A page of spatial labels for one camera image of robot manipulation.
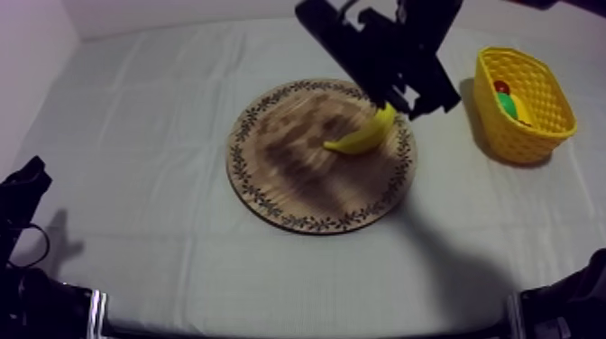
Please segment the white wall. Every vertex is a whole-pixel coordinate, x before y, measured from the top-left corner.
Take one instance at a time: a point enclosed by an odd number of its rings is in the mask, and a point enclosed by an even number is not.
[[[64,0],[83,38],[150,27],[205,21],[292,16],[299,0]],[[330,0],[339,5],[344,0]],[[396,0],[362,0],[391,14]],[[542,12],[503,0],[464,0],[456,26],[550,41],[582,48],[603,47],[606,20],[566,3]]]
[[[0,178],[77,46],[60,0],[0,0]]]

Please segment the yellow basket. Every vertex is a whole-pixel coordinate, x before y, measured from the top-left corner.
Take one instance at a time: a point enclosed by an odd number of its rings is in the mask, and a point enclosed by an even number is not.
[[[505,113],[493,82],[503,80],[528,109],[525,125]],[[490,47],[478,54],[473,82],[488,144],[505,160],[538,162],[576,132],[576,118],[547,65],[520,51]]]

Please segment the white tablecloth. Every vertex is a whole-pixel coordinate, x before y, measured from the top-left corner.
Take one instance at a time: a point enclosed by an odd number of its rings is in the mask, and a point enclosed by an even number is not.
[[[547,62],[576,113],[578,133],[542,167],[501,164],[474,139],[470,79],[488,45]],[[396,211],[310,237],[265,224],[225,175],[225,139],[250,101],[291,80],[348,79],[296,20],[85,43],[15,164],[40,154],[54,178],[34,220],[65,231],[47,269],[107,292],[119,325],[329,338],[489,324],[508,293],[555,282],[606,244],[606,69],[578,50],[457,28],[439,56],[464,104],[412,124],[418,220]],[[34,243],[25,234],[20,253]]]

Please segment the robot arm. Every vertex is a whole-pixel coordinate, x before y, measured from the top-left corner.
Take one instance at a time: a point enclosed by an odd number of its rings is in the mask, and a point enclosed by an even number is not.
[[[378,107],[389,102],[411,119],[455,107],[461,97],[436,52],[463,0],[399,0],[396,22],[367,8],[360,31],[345,19],[355,2],[337,11],[326,0],[305,0],[295,13]],[[406,86],[419,93],[413,109],[402,96]]]

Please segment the wooden plate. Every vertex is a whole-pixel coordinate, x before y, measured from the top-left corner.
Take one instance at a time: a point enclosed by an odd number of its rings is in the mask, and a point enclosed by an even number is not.
[[[252,102],[227,142],[227,175],[258,216],[303,234],[360,229],[404,197],[417,164],[409,124],[398,115],[376,150],[348,156],[322,147],[359,129],[376,112],[355,84],[309,79]]]

